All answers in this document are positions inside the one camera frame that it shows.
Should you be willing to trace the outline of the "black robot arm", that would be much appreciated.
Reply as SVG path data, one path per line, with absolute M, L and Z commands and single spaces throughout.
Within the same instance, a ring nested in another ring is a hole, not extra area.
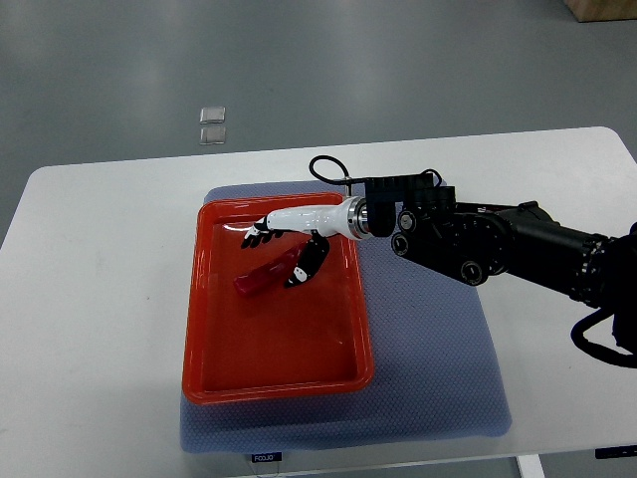
M 434 169 L 418 174 L 333 181 L 347 192 L 337 205 L 277 209 L 245 233 L 255 248 L 288 232 L 309 235 L 286 282 L 313 278 L 327 257 L 328 239 L 389 238 L 393 253 L 469 286 L 511 274 L 593 308 L 570 332 L 573 344 L 602 362 L 636 365 L 636 233 L 622 237 L 566 228 L 534 202 L 459 202 Z

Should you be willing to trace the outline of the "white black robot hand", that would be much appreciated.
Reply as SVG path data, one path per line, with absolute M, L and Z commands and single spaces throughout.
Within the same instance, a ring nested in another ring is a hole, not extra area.
M 337 205 L 306 205 L 272 211 L 250 226 L 241 248 L 256 248 L 261 243 L 280 239 L 284 231 L 315 232 L 303 246 L 293 272 L 284 283 L 285 288 L 292 288 L 306 283 L 318 273 L 329 253 L 327 237 L 341 235 L 350 240 L 371 237 L 366 200 L 351 196 Z

